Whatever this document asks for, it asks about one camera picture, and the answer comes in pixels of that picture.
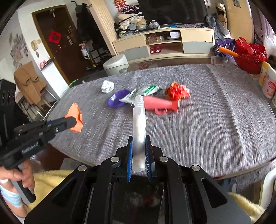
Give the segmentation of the person's left hand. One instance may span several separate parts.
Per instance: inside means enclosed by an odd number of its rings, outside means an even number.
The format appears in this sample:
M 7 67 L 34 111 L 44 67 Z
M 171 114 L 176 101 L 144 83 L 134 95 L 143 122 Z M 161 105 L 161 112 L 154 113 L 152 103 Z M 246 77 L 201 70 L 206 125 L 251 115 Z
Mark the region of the person's left hand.
M 3 166 L 1 166 L 1 181 L 8 180 L 5 183 L 1 183 L 1 186 L 11 192 L 17 193 L 14 185 L 11 181 L 22 181 L 22 185 L 24 188 L 28 188 L 29 190 L 33 190 L 35 187 L 35 181 L 33 177 L 32 163 L 30 159 L 27 159 L 23 162 L 23 170 L 19 171 L 17 169 L 7 170 Z

